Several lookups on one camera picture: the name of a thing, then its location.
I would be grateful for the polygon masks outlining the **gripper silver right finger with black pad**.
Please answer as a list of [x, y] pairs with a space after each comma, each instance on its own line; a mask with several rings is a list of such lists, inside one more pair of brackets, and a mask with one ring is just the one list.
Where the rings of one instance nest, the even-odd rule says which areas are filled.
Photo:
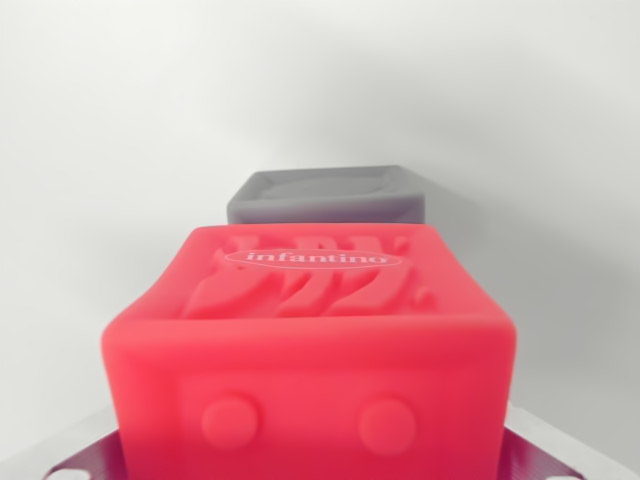
[[637, 479], [639, 475], [530, 412], [510, 405], [502, 445], [504, 479]]

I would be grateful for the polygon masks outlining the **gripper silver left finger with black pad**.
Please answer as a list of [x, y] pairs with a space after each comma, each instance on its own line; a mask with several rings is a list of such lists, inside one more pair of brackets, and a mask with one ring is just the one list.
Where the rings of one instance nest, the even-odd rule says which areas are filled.
[[90, 479], [121, 478], [121, 445], [112, 407], [75, 423], [1, 462], [2, 479], [47, 479], [80, 470]]

